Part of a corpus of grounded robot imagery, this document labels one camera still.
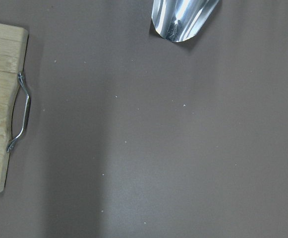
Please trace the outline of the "wooden cutting board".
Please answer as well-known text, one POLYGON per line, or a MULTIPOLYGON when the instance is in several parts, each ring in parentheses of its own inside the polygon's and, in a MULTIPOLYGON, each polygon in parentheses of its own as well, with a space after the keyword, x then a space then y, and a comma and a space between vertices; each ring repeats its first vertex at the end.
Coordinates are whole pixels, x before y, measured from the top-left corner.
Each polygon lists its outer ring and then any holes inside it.
POLYGON ((0 193, 4 190, 9 154, 25 133, 31 97, 23 72, 28 31, 22 27, 0 24, 0 193), (12 114, 16 94, 21 88, 26 103, 21 131, 12 134, 12 114))

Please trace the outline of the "metal ice scoop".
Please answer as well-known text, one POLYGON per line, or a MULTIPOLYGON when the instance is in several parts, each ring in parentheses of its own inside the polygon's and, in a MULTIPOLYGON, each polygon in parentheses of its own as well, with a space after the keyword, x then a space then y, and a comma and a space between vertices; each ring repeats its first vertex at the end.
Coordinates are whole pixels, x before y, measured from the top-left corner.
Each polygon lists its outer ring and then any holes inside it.
POLYGON ((165 40, 181 43, 198 34, 219 0, 154 0, 151 20, 165 40))

